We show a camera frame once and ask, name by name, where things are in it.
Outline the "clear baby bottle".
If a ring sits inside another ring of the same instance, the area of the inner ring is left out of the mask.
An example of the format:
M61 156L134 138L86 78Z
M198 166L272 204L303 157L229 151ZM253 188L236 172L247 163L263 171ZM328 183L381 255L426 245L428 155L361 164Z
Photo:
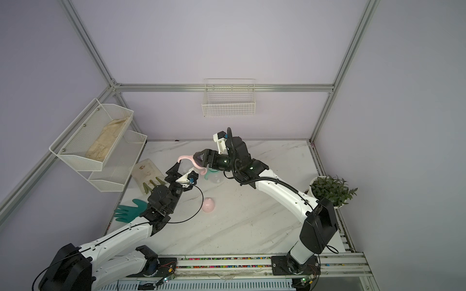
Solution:
M191 160L181 160L178 172L182 176L188 176L191 172L199 173L199 169L195 167L195 164Z
M220 184L224 180L224 176L221 172L210 173L207 175L207 180L213 184Z

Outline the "pink bottle cap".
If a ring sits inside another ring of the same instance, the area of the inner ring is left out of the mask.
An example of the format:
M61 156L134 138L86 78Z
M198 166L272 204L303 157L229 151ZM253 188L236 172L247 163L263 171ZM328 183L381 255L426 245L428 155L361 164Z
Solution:
M215 204L215 202L214 202L214 200L212 198L205 198L203 200L203 204L201 206L201 209L205 213L211 213L215 209L215 206L216 206L216 204Z

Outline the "clear baby bottle front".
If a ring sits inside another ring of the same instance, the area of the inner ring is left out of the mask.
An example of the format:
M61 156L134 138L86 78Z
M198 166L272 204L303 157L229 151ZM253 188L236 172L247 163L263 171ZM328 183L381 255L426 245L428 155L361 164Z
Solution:
M221 172L210 173L207 175L207 180L213 184L220 184L224 180L224 176Z

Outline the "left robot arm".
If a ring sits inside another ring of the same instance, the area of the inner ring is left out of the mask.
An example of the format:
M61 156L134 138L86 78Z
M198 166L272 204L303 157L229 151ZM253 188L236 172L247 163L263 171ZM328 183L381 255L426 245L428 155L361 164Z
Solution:
M175 164L166 183L155 186L146 209L130 223L95 241L60 248L50 266L32 283L34 291L96 291L130 275L153 277L163 268L158 255L138 243L159 232L170 221L183 192L191 190L199 174L184 175Z

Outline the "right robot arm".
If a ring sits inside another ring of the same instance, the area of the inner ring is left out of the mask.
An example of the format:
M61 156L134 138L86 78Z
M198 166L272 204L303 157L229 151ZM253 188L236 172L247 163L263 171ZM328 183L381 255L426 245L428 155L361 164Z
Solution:
M193 154L193 165L201 170L231 172L241 186L251 186L274 198L302 223L299 238L287 254L290 267L302 267L320 255L338 230L332 202L318 200L284 182L268 165L251 157L245 142L235 137L231 128L215 134L214 141L217 149Z

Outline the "beige glove on table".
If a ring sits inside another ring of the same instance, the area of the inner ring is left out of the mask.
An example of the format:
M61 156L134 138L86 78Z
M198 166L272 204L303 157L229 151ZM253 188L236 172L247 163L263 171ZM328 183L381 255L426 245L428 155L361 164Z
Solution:
M131 175L143 195L149 195L156 186L166 184L165 176L150 159L135 164Z

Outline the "white mesh lower shelf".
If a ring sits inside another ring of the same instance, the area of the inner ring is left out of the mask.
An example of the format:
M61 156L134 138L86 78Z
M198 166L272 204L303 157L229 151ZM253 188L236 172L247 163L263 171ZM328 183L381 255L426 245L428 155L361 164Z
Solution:
M127 130L103 170L91 172L86 181L100 192L122 192L146 142L146 135Z

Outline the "white mesh shelf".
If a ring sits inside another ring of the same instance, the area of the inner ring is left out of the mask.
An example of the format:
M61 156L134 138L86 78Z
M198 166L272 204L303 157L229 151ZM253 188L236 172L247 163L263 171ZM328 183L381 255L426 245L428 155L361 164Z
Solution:
M123 134L133 120L133 110L94 99L52 143L49 151L77 172L100 172L108 162ZM108 125L116 126L116 134L104 144L106 150L96 153L96 141Z
M146 135L127 130L103 170L91 172L86 181L100 192L122 192L146 142Z

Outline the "green rubber glove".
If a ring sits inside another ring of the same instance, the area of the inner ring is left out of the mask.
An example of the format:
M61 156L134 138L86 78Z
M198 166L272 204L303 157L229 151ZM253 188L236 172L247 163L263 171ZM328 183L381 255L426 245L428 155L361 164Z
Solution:
M147 209L147 202L133 199L133 206L120 205L114 211L114 218L118 222L130 223Z

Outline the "beige cloth glove in shelf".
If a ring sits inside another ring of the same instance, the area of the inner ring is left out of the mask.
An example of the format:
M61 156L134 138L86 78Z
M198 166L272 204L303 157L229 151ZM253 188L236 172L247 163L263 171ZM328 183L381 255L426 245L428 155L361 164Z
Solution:
M109 124L104 126L99 137L86 152L85 157L90 160L103 162L123 130L124 125L127 123L127 120L128 118L112 120Z

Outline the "white mesh upper shelf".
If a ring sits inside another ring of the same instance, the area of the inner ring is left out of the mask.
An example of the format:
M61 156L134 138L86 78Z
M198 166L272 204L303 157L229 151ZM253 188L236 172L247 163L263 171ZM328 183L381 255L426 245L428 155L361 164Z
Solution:
M100 172L108 162L123 134L133 120L133 110L94 99L52 143L49 151L77 172ZM106 150L96 153L96 141L108 125L116 126L116 134L104 144Z

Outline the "potted green plant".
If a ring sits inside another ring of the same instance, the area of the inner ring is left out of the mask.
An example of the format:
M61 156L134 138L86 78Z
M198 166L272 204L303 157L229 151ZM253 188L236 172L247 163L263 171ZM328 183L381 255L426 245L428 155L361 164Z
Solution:
M335 209L339 209L357 195L358 188L350 189L348 182L338 176L318 176L310 182L308 191L315 199L327 199Z

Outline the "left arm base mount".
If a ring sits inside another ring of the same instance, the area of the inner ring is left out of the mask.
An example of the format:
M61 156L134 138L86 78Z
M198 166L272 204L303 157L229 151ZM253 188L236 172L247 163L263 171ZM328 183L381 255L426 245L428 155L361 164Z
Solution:
M175 273L177 267L177 258L167 257L158 258L144 266L143 270L137 274L128 275L128 278L166 278Z

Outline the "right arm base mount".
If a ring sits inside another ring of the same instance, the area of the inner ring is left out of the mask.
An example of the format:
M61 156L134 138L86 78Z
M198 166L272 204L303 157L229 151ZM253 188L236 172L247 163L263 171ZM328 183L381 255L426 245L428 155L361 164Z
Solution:
M320 275L320 263L315 255L309 257L305 263L299 263L290 254L272 256L271 265L273 275Z

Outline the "aluminium front rail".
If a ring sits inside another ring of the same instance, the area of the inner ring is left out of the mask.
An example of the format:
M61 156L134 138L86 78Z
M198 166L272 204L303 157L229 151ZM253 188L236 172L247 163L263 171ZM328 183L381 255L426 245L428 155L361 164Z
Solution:
M249 279L303 278L307 275L330 277L369 277L371 268L362 253L324 253L312 259L305 270L296 275L286 271L286 264L273 260L273 255L200 255L162 256L158 258L161 270L173 266L176 279Z

